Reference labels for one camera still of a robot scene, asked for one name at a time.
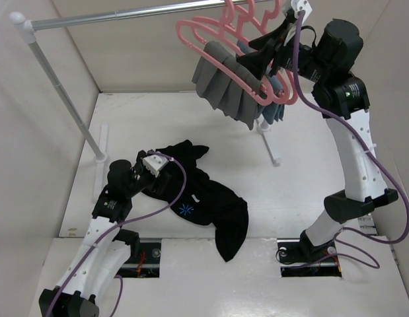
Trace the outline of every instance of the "metal pole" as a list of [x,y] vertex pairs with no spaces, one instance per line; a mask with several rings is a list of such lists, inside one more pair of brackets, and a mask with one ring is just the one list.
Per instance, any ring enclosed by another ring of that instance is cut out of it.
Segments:
[[96,141],[93,139],[93,136],[91,135],[90,131],[87,129],[85,126],[85,123],[81,116],[79,115],[77,109],[72,103],[72,100],[66,93],[65,88],[59,81],[58,77],[56,76],[56,73],[54,73],[54,70],[52,69],[52,66],[48,62],[46,56],[44,56],[43,51],[41,50],[40,46],[38,45],[37,42],[30,43],[28,44],[30,47],[32,53],[35,55],[38,63],[40,63],[42,69],[46,73],[47,77],[49,80],[52,82],[54,88],[56,89],[56,92],[59,94],[61,101],[65,104],[66,108],[68,109],[69,113],[71,114],[72,118],[75,120],[75,122],[78,125],[78,128],[81,130],[82,134],[84,135],[85,139],[87,140],[88,144],[91,146],[93,149],[95,155],[96,155],[96,160],[102,160],[105,158],[105,154],[100,150],[98,147]]
[[[255,0],[255,2],[266,2],[270,0]],[[235,5],[244,5],[246,0],[233,0]],[[74,26],[87,23],[124,20],[127,18],[149,17],[152,15],[165,15],[168,13],[176,13],[182,11],[193,11],[201,9],[210,9],[225,6],[224,0],[205,0],[188,3],[175,3],[172,5],[161,5],[157,7],[148,7],[141,9],[119,10],[108,13],[100,13],[95,15],[80,15],[69,18],[52,18],[49,20],[31,21],[34,31],[47,30],[50,28],[62,28],[64,26]]]

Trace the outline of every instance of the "pink hanger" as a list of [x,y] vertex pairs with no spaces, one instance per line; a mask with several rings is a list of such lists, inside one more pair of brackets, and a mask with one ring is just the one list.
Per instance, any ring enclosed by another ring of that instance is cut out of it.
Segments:
[[[209,54],[205,53],[202,49],[195,46],[191,42],[187,41],[181,33],[181,28],[183,26],[189,26],[191,28],[192,34],[194,37],[202,44],[206,45],[207,41],[204,40],[197,32],[197,30],[201,30],[207,34],[211,34],[213,37],[221,40],[227,46],[229,46],[235,53],[238,55],[244,55],[240,48],[232,43],[226,36],[225,31],[228,32],[230,35],[234,36],[236,39],[240,40],[241,42],[248,43],[248,39],[242,35],[242,26],[246,22],[251,22],[262,34],[266,34],[266,26],[270,19],[276,18],[280,12],[280,0],[275,0],[275,9],[273,11],[265,11],[262,22],[259,22],[255,17],[255,2],[254,0],[248,0],[248,10],[241,6],[234,6],[232,0],[225,0],[227,6],[223,8],[222,17],[219,20],[215,20],[213,18],[208,17],[194,17],[192,20],[180,20],[176,23],[176,33],[180,41],[187,45],[189,48],[192,48],[194,51],[199,53],[203,58],[214,64],[218,69],[223,71],[226,75],[228,75],[232,80],[234,80],[241,88],[243,88],[257,103],[262,106],[267,106],[273,102],[278,104],[293,104],[297,101],[298,95],[295,90],[295,86],[293,84],[293,77],[292,75],[287,72],[289,81],[291,82],[291,86],[293,87],[293,96],[289,98],[289,88],[286,84],[286,81],[283,79],[281,74],[278,74],[278,79],[281,81],[285,93],[283,96],[278,97],[274,94],[273,87],[270,84],[269,80],[265,76],[262,80],[262,87],[261,91],[266,94],[266,98],[262,98],[259,96],[258,93],[252,91],[252,89],[236,74],[226,68],[222,63],[218,62]],[[235,28],[232,25],[232,22],[235,18],[235,11],[239,12],[237,27]],[[219,30],[215,30],[214,28],[210,28],[208,25],[216,26]]]

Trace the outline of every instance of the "white wall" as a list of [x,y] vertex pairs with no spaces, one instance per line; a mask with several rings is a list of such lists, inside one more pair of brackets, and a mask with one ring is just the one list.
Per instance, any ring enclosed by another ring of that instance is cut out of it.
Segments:
[[[409,196],[409,0],[390,0],[354,67],[369,91],[377,155]],[[380,233],[402,234],[402,201],[373,215]],[[394,247],[409,294],[409,237]]]
[[[82,138],[7,16],[57,17],[44,0],[0,0],[0,317],[28,315],[57,236]],[[65,30],[37,34],[75,105],[90,120],[98,89]]]
[[[164,5],[191,0],[53,0],[61,16],[103,13]],[[273,9],[275,1],[258,3],[258,16]],[[311,0],[313,14],[309,24],[319,34],[332,18],[356,23],[366,37],[388,0]],[[98,86],[104,91],[179,91],[194,89],[192,74],[199,55],[181,44],[175,31],[180,19],[202,15],[219,18],[221,8],[173,13],[157,17],[110,21],[72,26],[69,31]],[[279,17],[269,29],[282,22]],[[254,27],[245,28],[250,38],[259,36]],[[310,39],[311,32],[304,32]]]

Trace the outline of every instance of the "blue logo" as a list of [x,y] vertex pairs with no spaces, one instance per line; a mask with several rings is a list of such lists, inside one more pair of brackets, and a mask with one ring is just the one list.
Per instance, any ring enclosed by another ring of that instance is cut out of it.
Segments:
[[189,205],[185,206],[185,204],[182,204],[182,207],[180,207],[179,210],[180,210],[181,215],[186,216],[187,214],[190,214],[191,211],[194,210],[194,208],[192,206],[189,206]]

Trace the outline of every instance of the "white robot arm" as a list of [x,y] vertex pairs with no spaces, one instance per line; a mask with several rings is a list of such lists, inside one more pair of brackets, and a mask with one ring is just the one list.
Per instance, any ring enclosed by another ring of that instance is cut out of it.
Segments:
[[[285,20],[282,25],[250,41],[248,45],[256,52],[240,56],[237,61],[254,76],[264,74],[267,60],[273,60],[270,75],[275,75],[280,68],[292,71],[294,41],[291,39],[295,35],[300,11],[305,11],[303,20],[307,19],[312,12],[310,3],[307,0],[290,1],[283,7]],[[348,21],[334,19],[324,29],[317,45],[313,43],[310,47],[300,44],[299,75],[315,83],[312,94],[320,108],[346,120],[375,156],[367,91],[364,82],[350,71],[362,47],[363,40],[358,28]],[[347,221],[367,215],[375,208],[398,199],[396,190],[387,187],[378,167],[351,131],[333,118],[324,118],[338,148],[345,190],[326,197],[322,215],[301,234],[293,250],[289,244],[286,253],[295,253],[295,262],[298,262],[298,258],[301,258],[300,262],[320,259]],[[283,260],[292,262],[288,256],[284,256]]]
[[[136,232],[112,229],[125,221],[134,195],[145,188],[154,192],[164,190],[170,176],[161,171],[167,163],[165,157],[147,155],[141,151],[134,167],[126,160],[117,160],[110,165],[108,185],[94,207],[93,218],[77,255],[55,289],[44,289],[40,296],[42,316],[46,316],[57,291],[81,262],[52,308],[52,316],[98,316],[98,302],[111,280],[131,255],[135,256],[139,251],[139,235]],[[105,232],[108,234],[96,243]]]

